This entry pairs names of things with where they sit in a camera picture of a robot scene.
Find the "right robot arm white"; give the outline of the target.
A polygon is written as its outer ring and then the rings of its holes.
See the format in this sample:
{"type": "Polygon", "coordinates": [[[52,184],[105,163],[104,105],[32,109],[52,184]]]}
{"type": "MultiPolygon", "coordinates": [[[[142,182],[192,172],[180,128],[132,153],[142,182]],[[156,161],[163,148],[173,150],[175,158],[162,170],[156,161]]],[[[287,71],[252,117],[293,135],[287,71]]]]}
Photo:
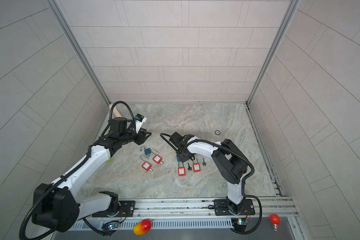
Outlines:
{"type": "Polygon", "coordinates": [[[248,158],[229,139],[222,142],[202,140],[194,135],[181,136],[175,132],[172,135],[160,134],[161,138],[175,150],[178,162],[195,161],[196,155],[210,158],[214,161],[222,177],[227,181],[228,195],[221,204],[208,206],[219,213],[245,215],[244,219],[234,219],[232,232],[240,235],[253,233],[262,220],[263,209],[260,199],[254,195],[245,194],[246,180],[255,173],[255,168],[248,158]],[[247,230],[249,217],[255,214],[253,201],[259,204],[259,218],[255,226],[247,230]]]}

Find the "red padlock with label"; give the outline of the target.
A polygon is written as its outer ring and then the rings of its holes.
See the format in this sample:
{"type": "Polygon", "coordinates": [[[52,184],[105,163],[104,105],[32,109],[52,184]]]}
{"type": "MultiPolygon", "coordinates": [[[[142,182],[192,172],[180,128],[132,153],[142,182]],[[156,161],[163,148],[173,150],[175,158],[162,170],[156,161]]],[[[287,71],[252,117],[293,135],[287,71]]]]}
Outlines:
{"type": "Polygon", "coordinates": [[[182,162],[178,162],[178,175],[179,175],[179,177],[183,177],[186,175],[184,163],[182,163],[182,162]]]}

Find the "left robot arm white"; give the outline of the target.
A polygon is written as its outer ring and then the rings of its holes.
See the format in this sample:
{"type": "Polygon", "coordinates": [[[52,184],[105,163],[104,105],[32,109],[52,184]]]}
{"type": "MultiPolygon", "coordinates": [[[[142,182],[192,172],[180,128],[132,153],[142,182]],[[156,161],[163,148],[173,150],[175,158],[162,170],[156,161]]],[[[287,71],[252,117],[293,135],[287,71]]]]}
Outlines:
{"type": "Polygon", "coordinates": [[[146,118],[140,114],[131,119],[113,114],[119,102],[112,104],[109,120],[101,136],[89,145],[86,154],[66,173],[50,184],[40,184],[34,191],[33,205],[26,214],[19,238],[26,240],[28,222],[48,228],[49,231],[37,236],[41,240],[55,231],[66,232],[78,220],[98,212],[111,215],[118,213],[120,204],[116,193],[103,191],[81,203],[75,199],[87,179],[123,146],[128,143],[142,145],[151,133],[142,128],[146,118]]]}

